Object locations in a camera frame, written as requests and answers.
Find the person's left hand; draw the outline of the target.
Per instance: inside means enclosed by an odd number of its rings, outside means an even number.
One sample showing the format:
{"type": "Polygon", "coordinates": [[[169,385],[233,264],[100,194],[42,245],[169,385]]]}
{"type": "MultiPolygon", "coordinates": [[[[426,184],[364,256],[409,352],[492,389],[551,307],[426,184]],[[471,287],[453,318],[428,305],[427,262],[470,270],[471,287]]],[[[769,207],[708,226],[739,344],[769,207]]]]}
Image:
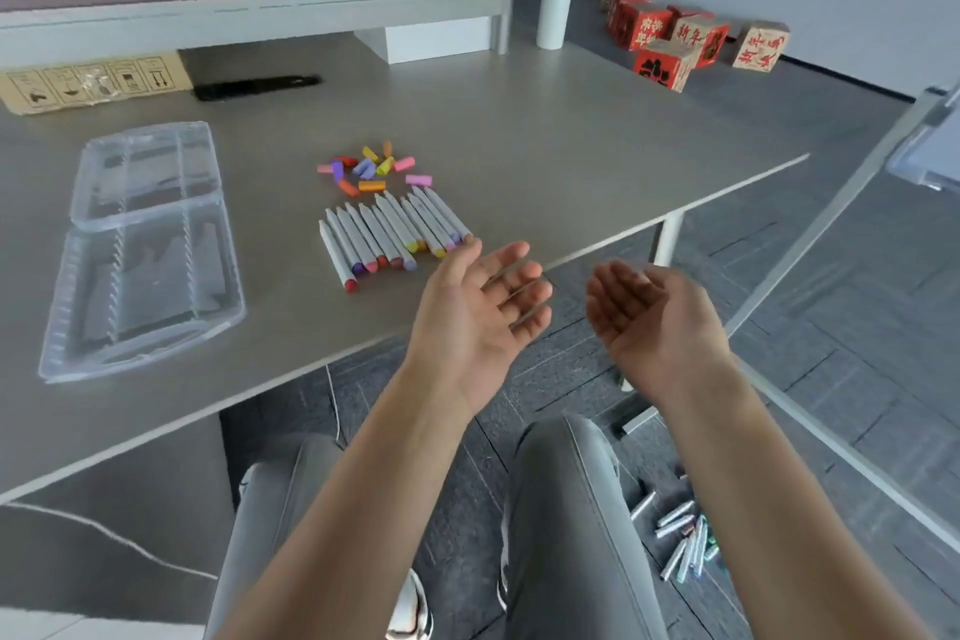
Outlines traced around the person's left hand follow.
{"type": "Polygon", "coordinates": [[[519,295],[497,304],[498,275],[536,262],[530,252],[525,240],[489,253],[482,243],[462,286],[438,287],[437,269],[426,283],[403,369],[438,412],[461,427],[486,408],[526,349],[517,347],[517,323],[537,306],[549,305],[553,295],[543,270],[519,295]]]}

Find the heap of capped markers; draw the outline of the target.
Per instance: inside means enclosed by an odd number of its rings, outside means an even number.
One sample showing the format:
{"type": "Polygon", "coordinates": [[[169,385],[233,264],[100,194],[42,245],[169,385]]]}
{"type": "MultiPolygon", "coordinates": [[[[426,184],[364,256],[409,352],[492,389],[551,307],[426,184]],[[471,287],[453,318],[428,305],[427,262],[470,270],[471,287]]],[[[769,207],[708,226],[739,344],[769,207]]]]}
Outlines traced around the heap of capped markers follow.
{"type": "Polygon", "coordinates": [[[631,524],[654,560],[655,582],[684,586],[707,576],[730,578],[713,524],[683,467],[661,483],[628,481],[625,499],[631,524]]]}

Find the white table leg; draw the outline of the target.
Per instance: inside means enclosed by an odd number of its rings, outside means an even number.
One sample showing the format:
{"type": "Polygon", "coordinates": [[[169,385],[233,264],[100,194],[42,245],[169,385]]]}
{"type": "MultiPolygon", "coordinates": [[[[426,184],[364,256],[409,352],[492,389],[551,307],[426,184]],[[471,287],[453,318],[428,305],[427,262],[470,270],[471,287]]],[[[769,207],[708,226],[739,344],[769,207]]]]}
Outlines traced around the white table leg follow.
{"type": "Polygon", "coordinates": [[[665,268],[671,266],[684,218],[685,213],[677,210],[656,223],[649,263],[665,268]]]}

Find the grey trousers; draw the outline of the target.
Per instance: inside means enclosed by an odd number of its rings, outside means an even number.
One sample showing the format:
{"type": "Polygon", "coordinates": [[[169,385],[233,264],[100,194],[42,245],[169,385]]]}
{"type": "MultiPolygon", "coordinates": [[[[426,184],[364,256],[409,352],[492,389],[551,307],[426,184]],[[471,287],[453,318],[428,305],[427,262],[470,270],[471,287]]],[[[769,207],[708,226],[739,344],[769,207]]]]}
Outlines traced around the grey trousers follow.
{"type": "MultiPolygon", "coordinates": [[[[289,436],[250,466],[203,640],[262,575],[343,452],[329,435],[289,436]]],[[[501,523],[504,640],[669,640],[619,478],[590,419],[562,414],[524,429],[501,523]]]]}

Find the person's right hand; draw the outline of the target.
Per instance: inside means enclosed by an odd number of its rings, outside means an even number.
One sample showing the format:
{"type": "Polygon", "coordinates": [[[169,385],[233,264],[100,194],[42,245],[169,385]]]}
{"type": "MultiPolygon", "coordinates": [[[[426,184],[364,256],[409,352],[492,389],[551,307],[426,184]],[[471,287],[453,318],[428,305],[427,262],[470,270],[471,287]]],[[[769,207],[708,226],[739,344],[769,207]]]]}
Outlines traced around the person's right hand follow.
{"type": "Polygon", "coordinates": [[[729,341],[703,289],[703,309],[649,308],[646,266],[594,267],[586,316],[627,382],[657,408],[703,401],[735,372],[729,341]]]}

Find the white shoe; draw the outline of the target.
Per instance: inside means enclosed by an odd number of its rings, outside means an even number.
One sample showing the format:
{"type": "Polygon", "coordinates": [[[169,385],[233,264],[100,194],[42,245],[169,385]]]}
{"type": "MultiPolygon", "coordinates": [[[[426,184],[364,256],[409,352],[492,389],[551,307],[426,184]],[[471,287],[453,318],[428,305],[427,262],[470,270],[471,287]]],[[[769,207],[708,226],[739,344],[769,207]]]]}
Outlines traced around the white shoe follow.
{"type": "Polygon", "coordinates": [[[431,640],[435,622],[424,585],[410,569],[390,617],[385,640],[431,640]]]}

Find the person's right forearm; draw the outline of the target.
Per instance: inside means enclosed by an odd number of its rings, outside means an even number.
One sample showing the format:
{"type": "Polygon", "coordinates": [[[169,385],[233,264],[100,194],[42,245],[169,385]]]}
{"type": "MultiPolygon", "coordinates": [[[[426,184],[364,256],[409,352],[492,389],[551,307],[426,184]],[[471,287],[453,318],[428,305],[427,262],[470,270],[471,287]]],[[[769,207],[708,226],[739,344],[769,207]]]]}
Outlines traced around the person's right forearm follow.
{"type": "Polygon", "coordinates": [[[755,640],[934,640],[729,358],[651,392],[755,640]]]}

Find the white box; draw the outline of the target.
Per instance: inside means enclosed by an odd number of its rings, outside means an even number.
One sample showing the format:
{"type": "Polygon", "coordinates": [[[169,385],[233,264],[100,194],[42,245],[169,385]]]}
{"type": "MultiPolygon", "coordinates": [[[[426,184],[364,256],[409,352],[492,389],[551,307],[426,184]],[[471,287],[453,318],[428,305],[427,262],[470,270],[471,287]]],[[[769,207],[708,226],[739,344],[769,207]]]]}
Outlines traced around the white box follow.
{"type": "Polygon", "coordinates": [[[402,26],[368,28],[354,36],[387,64],[418,62],[488,51],[493,39],[489,16],[402,26]]]}

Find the row of white markers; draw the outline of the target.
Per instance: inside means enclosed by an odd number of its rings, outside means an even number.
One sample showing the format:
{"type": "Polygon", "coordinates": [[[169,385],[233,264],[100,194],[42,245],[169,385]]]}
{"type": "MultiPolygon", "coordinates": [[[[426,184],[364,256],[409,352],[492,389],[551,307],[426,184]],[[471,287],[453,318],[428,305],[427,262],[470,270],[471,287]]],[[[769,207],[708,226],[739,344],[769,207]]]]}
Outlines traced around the row of white markers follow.
{"type": "Polygon", "coordinates": [[[473,231],[423,177],[407,180],[410,190],[393,195],[368,189],[370,205],[327,208],[318,220],[319,242],[347,294],[378,272],[418,268],[421,254],[439,260],[473,236],[473,231]]]}

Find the white paper roll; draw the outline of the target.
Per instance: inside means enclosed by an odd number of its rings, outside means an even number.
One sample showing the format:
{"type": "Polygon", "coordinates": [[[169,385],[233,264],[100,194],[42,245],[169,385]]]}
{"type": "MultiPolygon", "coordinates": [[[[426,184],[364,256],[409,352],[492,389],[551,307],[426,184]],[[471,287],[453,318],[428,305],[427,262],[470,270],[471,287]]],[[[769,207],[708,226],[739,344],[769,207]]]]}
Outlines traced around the white paper roll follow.
{"type": "Polygon", "coordinates": [[[544,51],[557,51],[565,42],[571,0],[541,0],[535,44],[544,51]]]}

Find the brown cardboard box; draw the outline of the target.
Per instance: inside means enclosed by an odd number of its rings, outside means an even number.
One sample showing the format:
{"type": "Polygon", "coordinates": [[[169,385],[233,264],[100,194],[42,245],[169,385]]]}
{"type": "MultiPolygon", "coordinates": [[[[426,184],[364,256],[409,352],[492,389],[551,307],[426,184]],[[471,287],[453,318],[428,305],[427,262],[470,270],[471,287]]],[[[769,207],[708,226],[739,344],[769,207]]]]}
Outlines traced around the brown cardboard box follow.
{"type": "Polygon", "coordinates": [[[0,70],[0,103],[18,116],[39,115],[190,91],[179,52],[0,70]]]}

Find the clear plastic hinged case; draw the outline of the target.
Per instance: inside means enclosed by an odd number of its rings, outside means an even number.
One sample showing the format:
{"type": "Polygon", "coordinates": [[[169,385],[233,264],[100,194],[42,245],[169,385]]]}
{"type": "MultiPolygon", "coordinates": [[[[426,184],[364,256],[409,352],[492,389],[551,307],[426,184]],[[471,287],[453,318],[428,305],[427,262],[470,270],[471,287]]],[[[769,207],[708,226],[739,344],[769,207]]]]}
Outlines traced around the clear plastic hinged case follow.
{"type": "Polygon", "coordinates": [[[69,216],[38,364],[45,383],[145,367],[246,317],[206,122],[91,139],[69,216]]]}

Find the group of red print boxes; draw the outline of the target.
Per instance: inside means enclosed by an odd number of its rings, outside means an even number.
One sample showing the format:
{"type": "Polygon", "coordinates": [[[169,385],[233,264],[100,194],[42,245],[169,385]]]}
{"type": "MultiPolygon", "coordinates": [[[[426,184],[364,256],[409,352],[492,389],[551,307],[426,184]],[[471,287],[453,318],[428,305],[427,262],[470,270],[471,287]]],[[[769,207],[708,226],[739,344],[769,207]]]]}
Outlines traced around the group of red print boxes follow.
{"type": "MultiPolygon", "coordinates": [[[[732,25],[707,10],[654,0],[601,0],[606,32],[631,55],[632,71],[680,93],[693,72],[718,63],[732,25]]],[[[740,26],[732,68],[770,74],[786,52],[789,27],[768,20],[740,26]]]]}

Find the clear plastic storage box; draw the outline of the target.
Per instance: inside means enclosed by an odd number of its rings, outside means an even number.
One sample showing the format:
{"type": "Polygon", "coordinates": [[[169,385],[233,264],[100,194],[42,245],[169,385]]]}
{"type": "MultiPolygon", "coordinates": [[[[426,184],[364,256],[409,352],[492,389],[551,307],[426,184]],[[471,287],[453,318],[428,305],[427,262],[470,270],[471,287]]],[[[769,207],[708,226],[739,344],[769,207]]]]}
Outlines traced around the clear plastic storage box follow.
{"type": "Polygon", "coordinates": [[[908,183],[960,196],[960,88],[933,105],[885,169],[908,183]]]}

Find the pile of coloured marker caps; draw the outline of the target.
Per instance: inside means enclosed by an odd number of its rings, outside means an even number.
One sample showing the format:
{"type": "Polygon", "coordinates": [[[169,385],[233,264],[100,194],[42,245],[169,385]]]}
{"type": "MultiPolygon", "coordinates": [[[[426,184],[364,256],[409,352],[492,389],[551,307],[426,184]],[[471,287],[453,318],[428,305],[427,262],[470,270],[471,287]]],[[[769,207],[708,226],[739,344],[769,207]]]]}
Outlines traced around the pile of coloured marker caps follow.
{"type": "Polygon", "coordinates": [[[379,149],[363,145],[354,153],[320,161],[315,171],[337,193],[357,199],[387,195],[401,188],[432,188],[435,178],[419,165],[414,156],[399,153],[390,140],[384,140],[379,149]]]}

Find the person's left forearm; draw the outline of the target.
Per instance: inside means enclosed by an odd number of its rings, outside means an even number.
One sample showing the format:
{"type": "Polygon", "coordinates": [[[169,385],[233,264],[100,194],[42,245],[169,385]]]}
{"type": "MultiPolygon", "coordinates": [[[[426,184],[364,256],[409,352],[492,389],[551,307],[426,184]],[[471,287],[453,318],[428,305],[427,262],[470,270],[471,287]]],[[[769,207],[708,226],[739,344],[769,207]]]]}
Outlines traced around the person's left forearm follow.
{"type": "Polygon", "coordinates": [[[385,640],[474,411],[452,364],[407,359],[214,640],[385,640]]]}

